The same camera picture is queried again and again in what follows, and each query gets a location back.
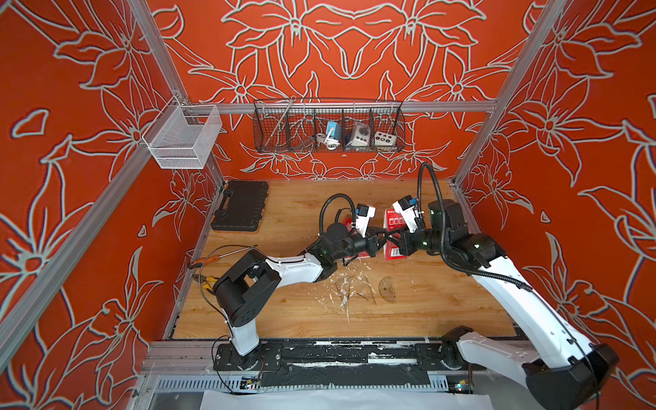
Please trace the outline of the clear protractor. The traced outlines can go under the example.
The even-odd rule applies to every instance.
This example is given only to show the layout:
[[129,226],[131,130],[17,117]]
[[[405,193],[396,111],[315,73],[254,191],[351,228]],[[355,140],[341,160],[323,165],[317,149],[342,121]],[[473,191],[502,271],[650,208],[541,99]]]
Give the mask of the clear protractor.
[[395,281],[391,276],[381,278],[379,281],[379,295],[386,302],[396,303]]

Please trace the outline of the clear triangle ruler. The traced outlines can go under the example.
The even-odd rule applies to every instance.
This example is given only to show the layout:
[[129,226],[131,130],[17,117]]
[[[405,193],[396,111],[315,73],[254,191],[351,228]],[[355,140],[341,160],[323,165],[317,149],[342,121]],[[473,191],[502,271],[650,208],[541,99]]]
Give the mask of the clear triangle ruler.
[[367,280],[358,280],[352,285],[352,293],[373,305],[377,304],[376,292]]

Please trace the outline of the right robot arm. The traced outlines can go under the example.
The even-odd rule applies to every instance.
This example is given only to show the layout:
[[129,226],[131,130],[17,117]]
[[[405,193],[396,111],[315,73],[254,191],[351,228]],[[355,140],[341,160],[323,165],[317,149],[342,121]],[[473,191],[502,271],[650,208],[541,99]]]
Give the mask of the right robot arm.
[[528,389],[545,409],[575,409],[588,401],[601,405],[601,390],[618,365],[609,345],[595,344],[575,329],[528,283],[507,252],[484,234],[472,234],[461,205],[445,200],[433,167],[424,162],[437,199],[424,211],[422,196],[405,196],[394,210],[405,222],[387,233],[404,256],[424,251],[473,278],[509,314],[531,342],[517,348],[459,326],[442,336],[437,360],[449,370],[478,365]]

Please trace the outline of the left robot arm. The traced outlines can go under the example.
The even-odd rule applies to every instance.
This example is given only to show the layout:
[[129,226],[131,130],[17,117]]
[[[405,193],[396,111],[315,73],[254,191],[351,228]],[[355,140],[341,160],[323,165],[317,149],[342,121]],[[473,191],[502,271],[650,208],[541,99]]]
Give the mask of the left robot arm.
[[[336,220],[328,227],[324,218],[328,206],[337,199],[348,202],[349,225]],[[299,256],[274,258],[251,248],[220,278],[208,278],[208,291],[214,295],[229,329],[229,340],[238,355],[245,357],[260,345],[256,318],[273,293],[282,287],[312,284],[326,280],[348,266],[361,254],[370,257],[384,247],[385,230],[369,227],[376,208],[354,204],[338,193],[330,196],[319,212],[319,237]]]

